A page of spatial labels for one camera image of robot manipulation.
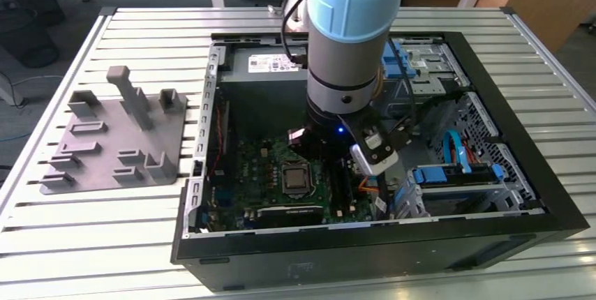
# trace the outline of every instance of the white label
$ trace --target white label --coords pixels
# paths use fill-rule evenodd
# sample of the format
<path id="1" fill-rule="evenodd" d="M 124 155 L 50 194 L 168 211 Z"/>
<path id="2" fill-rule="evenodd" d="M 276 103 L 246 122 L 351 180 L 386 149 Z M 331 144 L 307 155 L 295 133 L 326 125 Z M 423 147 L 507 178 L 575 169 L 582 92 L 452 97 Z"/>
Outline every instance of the white label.
<path id="1" fill-rule="evenodd" d="M 248 73 L 296 72 L 300 67 L 284 54 L 254 54 L 248 58 Z"/>
<path id="2" fill-rule="evenodd" d="M 427 68 L 427 62 L 426 61 L 411 61 L 410 66 L 412 68 Z"/>
<path id="3" fill-rule="evenodd" d="M 375 205 L 383 211 L 383 213 L 388 210 L 388 204 L 383 201 L 380 197 L 376 197 Z"/>
<path id="4" fill-rule="evenodd" d="M 374 136 L 368 136 L 364 139 L 366 145 L 370 146 L 371 149 L 379 148 L 379 146 L 383 144 L 383 139 L 380 134 L 375 134 Z"/>

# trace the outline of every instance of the black cable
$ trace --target black cable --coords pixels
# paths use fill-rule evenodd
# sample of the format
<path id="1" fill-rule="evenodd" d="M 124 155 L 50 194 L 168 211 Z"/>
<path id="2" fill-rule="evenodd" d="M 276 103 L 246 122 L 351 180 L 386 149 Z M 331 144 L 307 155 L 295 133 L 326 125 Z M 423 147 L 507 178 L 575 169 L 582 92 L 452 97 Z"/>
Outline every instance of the black cable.
<path id="1" fill-rule="evenodd" d="M 418 112 L 416 116 L 419 118 L 419 121 L 411 120 L 410 114 L 406 115 L 394 125 L 394 127 L 390 130 L 390 133 L 392 133 L 399 127 L 404 126 L 404 123 L 410 119 L 410 126 L 414 127 L 416 124 L 424 121 L 424 118 L 427 114 L 430 113 L 431 109 L 438 106 L 439 104 L 451 101 L 451 100 L 459 100 L 460 97 L 464 96 L 466 92 L 472 91 L 471 87 L 459 87 L 455 91 L 450 92 L 448 94 L 444 94 L 442 96 L 434 96 L 430 98 L 420 106 L 418 106 Z"/>
<path id="2" fill-rule="evenodd" d="M 22 110 L 26 106 L 27 106 L 27 99 L 23 98 L 23 104 L 18 105 L 18 99 L 15 98 L 15 86 L 12 85 L 12 80 L 11 78 L 7 76 L 7 74 L 4 72 L 0 71 L 0 75 L 7 79 L 8 81 L 8 85 L 11 85 L 11 95 L 12 95 L 12 101 L 15 103 L 15 108 L 18 108 L 19 110 Z"/>
<path id="3" fill-rule="evenodd" d="M 294 57 L 292 54 L 290 53 L 288 43 L 286 42 L 286 25 L 288 24 L 288 20 L 290 20 L 292 14 L 294 14 L 295 11 L 296 11 L 296 8 L 299 7 L 299 5 L 300 5 L 300 3 L 302 3 L 303 1 L 304 1 L 304 0 L 298 0 L 298 1 L 296 1 L 295 5 L 294 5 L 292 8 L 288 10 L 288 13 L 284 15 L 284 17 L 283 17 L 283 22 L 282 22 L 282 34 L 280 34 L 280 36 L 282 36 L 282 46 L 283 46 L 283 49 L 284 49 L 284 51 L 286 51 L 286 55 L 287 55 L 287 57 L 288 57 L 288 59 L 290 59 L 290 61 L 291 61 L 292 63 L 296 63 L 296 61 L 295 61 L 295 57 Z"/>
<path id="4" fill-rule="evenodd" d="M 406 83 L 407 83 L 407 89 L 408 89 L 408 93 L 410 93 L 410 118 L 411 118 L 412 122 L 416 123 L 418 122 L 416 121 L 416 98 L 414 95 L 412 83 L 410 82 L 407 70 L 403 67 L 403 63 L 402 63 L 400 53 L 398 52 L 398 48 L 395 47 L 395 43 L 394 43 L 394 40 L 391 40 L 391 37 L 388 38 L 388 44 L 390 44 L 391 51 L 394 52 L 395 59 L 398 60 L 398 66 L 400 67 L 400 71 L 402 71 L 402 78 L 406 80 Z"/>

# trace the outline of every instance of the orange wire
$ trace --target orange wire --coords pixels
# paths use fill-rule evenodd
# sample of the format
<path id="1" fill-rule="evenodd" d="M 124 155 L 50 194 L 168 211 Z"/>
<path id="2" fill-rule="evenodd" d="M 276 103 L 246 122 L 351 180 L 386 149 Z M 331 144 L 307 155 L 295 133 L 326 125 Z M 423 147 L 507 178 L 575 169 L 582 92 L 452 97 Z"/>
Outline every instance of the orange wire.
<path id="1" fill-rule="evenodd" d="M 358 186 L 358 190 L 363 190 L 364 184 L 367 183 L 368 180 L 370 180 L 368 176 L 364 177 L 363 181 L 360 182 L 360 185 Z"/>
<path id="2" fill-rule="evenodd" d="M 368 177 L 364 177 L 363 181 L 360 182 L 360 185 L 358 186 L 358 190 L 359 192 L 367 191 L 367 192 L 379 192 L 379 189 L 372 188 L 372 187 L 364 187 L 364 184 L 367 183 L 367 181 L 370 180 Z"/>

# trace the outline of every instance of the motherboard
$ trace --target motherboard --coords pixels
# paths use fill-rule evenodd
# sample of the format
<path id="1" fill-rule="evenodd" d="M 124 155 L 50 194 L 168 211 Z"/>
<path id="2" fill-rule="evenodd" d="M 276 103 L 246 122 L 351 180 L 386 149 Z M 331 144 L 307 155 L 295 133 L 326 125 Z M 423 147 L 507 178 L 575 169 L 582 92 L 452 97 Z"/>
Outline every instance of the motherboard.
<path id="1" fill-rule="evenodd" d="M 286 137 L 240 140 L 234 183 L 216 186 L 211 212 L 214 230 L 248 230 L 372 220 L 370 194 L 358 192 L 359 178 L 348 160 L 354 192 L 347 213 L 332 208 L 330 175 L 323 160 L 307 161 Z"/>

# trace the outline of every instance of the robotic arm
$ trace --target robotic arm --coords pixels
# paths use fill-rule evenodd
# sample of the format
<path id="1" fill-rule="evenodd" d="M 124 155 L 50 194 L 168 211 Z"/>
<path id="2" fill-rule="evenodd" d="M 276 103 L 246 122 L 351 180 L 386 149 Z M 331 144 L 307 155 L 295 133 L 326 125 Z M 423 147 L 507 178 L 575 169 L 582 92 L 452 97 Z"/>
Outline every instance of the robotic arm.
<path id="1" fill-rule="evenodd" d="M 339 125 L 347 128 L 355 141 L 354 159 L 371 176 L 398 162 L 370 102 L 399 6 L 400 0 L 307 0 L 311 119 L 323 131 Z"/>

